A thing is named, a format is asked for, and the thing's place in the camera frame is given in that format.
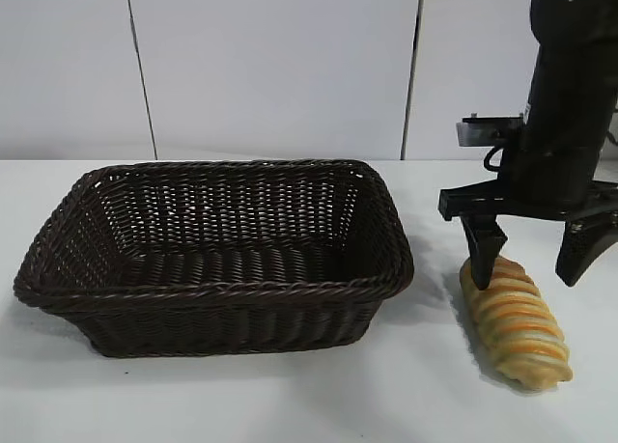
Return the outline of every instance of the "white table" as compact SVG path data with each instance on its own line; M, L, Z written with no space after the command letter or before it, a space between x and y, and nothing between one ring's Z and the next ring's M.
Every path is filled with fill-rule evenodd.
M0 162L0 441L609 442L618 435L618 249L575 289L553 272L557 223L501 218L505 255L540 286L575 380L526 396L500 382L462 311L459 222L438 189L488 177L479 162L375 162L410 237L412 287L352 346L199 359L105 359L71 325L19 304L12 280L34 234L84 172L114 162ZM604 177L618 179L618 168Z

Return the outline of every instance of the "twisted bread roll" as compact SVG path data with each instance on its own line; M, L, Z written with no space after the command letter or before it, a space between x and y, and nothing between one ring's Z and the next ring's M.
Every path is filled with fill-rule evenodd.
M564 334L521 265L498 257L490 285L479 291L467 260L460 282L498 371L531 390L546 390L573 378Z

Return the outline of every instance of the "basket rim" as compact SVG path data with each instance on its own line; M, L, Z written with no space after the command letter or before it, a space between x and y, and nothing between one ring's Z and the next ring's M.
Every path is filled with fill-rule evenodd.
M388 225L391 227L393 237L397 245L391 253L390 268L370 277L355 278L349 281L321 281L321 282L295 282L281 283L272 281L260 282L208 282L204 284L172 284L172 285L140 285L140 286L103 286L97 287L97 293L88 292L84 289L69 289L62 286L46 285L42 281L42 267L47 257L42 256L42 247L51 245L54 238L67 222L68 216L79 207L80 201L91 188L106 175L116 172L135 171L165 171L168 169L178 170L191 169L252 169L252 168L290 168L299 170L302 168L321 168L324 166L349 165L361 170L371 181L374 192L379 195L378 206L385 208L389 215ZM211 303L238 303L243 300L257 304L260 300L272 302L273 297L293 298L295 302L307 299L313 302L317 299L322 301L346 301L350 300L350 290L354 293L354 302L358 299L373 301L395 295L404 289L411 281L413 275L413 260L409 244L404 233L398 212L388 192L386 184L381 176L370 165L360 160L347 159L305 159L305 160L252 160L252 161L165 161L144 162L133 165L111 165L98 168L83 175L71 188L61 204L54 209L51 216L45 221L41 230L37 233L21 268L14 281L15 295L23 302L52 310L53 305L62 311L63 305L71 305L74 311L79 305L87 305L96 301L98 308L107 306L110 309L129 301L144 302L150 298L151 302L157 301L184 305L187 300L202 300Z

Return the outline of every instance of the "bread loaf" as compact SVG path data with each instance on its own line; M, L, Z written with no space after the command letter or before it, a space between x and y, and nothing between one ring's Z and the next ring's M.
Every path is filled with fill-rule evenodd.
M468 260L460 282L481 341L498 371L530 390L546 390L573 378L564 334L521 265L498 257L490 285L479 291Z

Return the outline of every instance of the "black cable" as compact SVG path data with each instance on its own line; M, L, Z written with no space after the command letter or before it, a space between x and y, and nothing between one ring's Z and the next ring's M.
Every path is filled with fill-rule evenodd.
M504 149L504 146L493 146L492 149L485 155L485 159L483 160L483 166L487 171L491 171L492 173L498 173L500 171L499 166L492 165L492 158L498 152Z
M616 136L614 136L613 132L607 132L607 140L611 145L618 147L618 139L616 139Z

